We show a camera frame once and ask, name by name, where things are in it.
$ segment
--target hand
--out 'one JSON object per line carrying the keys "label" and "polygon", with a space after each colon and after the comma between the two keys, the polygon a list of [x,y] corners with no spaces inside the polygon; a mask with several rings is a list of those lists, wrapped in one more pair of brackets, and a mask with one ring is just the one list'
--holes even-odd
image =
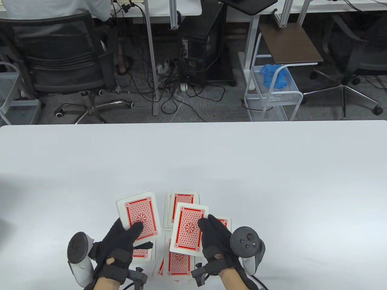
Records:
{"label": "hand", "polygon": [[[230,246],[231,232],[213,215],[208,215],[208,218],[202,218],[197,222],[199,228],[203,232],[202,245],[203,249],[211,246],[216,246],[221,255],[225,258],[227,265],[230,268],[235,268],[241,277],[242,281],[249,289],[256,289],[255,283],[250,280],[241,263],[239,257],[234,254]],[[208,262],[221,257],[206,257]]]}
{"label": "hand", "polygon": [[[97,262],[94,270],[95,278],[106,277],[106,273],[111,273],[112,267],[114,267],[117,272],[122,273],[119,280],[125,281],[126,276],[125,279],[123,276],[133,260],[133,243],[140,236],[143,228],[144,225],[139,222],[134,223],[130,229],[125,230],[120,219],[116,220],[105,238],[101,242],[94,243],[89,253],[89,257]],[[153,243],[149,242],[135,248],[151,249],[152,247]]]}

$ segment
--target computer tower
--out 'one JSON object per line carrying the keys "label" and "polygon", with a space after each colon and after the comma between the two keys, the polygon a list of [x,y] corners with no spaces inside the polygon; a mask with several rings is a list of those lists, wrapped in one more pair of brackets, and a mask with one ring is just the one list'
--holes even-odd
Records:
{"label": "computer tower", "polygon": [[222,4],[202,2],[202,14],[187,16],[178,29],[181,82],[205,84],[206,73],[221,54]]}

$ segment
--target chair base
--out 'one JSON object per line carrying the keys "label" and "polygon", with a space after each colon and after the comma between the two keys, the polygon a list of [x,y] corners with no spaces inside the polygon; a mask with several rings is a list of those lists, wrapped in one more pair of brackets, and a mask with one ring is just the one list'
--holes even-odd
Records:
{"label": "chair base", "polygon": [[[311,78],[314,79],[317,77],[317,74],[318,75],[321,75],[329,80],[331,80],[332,82],[336,82],[336,80],[334,80],[331,76],[323,73],[323,72],[320,72],[319,70],[316,70],[316,69],[313,69],[313,72],[311,73]],[[330,90],[337,90],[337,89],[340,89],[341,90],[341,97],[342,97],[342,115],[343,115],[343,118],[342,120],[345,120],[347,118],[347,115],[346,115],[346,93],[347,92],[350,92],[350,93],[353,93],[354,95],[358,96],[358,97],[361,97],[363,99],[366,99],[370,102],[373,102],[375,104],[375,107],[373,108],[372,110],[372,113],[376,116],[379,116],[380,114],[383,113],[383,109],[381,108],[381,104],[374,100],[373,98],[370,98],[358,91],[356,91],[355,89],[349,87],[348,85],[344,85],[344,84],[339,84],[339,85],[336,85],[336,86],[333,86],[333,87],[328,87],[328,88],[325,88],[325,89],[321,89],[321,90],[315,90],[315,91],[312,91],[312,92],[307,92],[307,93],[304,93],[304,99],[303,99],[303,102],[302,104],[306,103],[306,96],[308,95],[311,95],[311,94],[315,94],[315,93],[318,93],[318,92],[327,92],[327,91],[330,91]]]}
{"label": "chair base", "polygon": [[[106,121],[101,115],[100,115],[100,110],[104,111],[111,111],[115,109],[119,109],[119,105],[125,106],[127,109],[132,109],[134,108],[134,103],[131,101],[127,101],[124,99],[115,99],[109,102],[105,102],[99,105],[95,104],[95,97],[96,97],[96,92],[91,91],[86,92],[88,99],[90,101],[90,106],[82,105],[82,104],[72,104],[72,103],[66,103],[60,105],[56,110],[55,110],[55,116],[58,118],[63,117],[65,114],[77,114],[78,117],[74,120],[72,124],[80,124],[83,120],[86,119],[88,116],[94,116],[98,120],[100,120],[101,123],[103,124],[108,124],[109,122]],[[81,110],[75,110],[75,111],[65,111],[64,109],[67,108],[80,108]]]}

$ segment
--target blue glove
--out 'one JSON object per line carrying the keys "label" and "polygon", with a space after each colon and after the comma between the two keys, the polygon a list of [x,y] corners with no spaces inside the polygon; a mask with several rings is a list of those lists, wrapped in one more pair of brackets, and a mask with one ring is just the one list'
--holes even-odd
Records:
{"label": "blue glove", "polygon": [[[281,65],[265,65],[259,74],[264,77],[264,85],[267,88],[270,88],[271,82],[274,77],[274,73],[276,70],[281,67]],[[284,69],[280,70],[276,82],[274,83],[274,88],[276,89],[284,89],[288,86],[288,82],[286,81],[286,71]]]}

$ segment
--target white shirt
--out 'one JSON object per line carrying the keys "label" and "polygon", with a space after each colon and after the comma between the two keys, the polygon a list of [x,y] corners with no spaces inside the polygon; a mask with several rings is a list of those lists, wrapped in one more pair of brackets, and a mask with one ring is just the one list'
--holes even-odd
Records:
{"label": "white shirt", "polygon": [[43,19],[90,12],[106,21],[111,0],[2,0],[12,19]]}

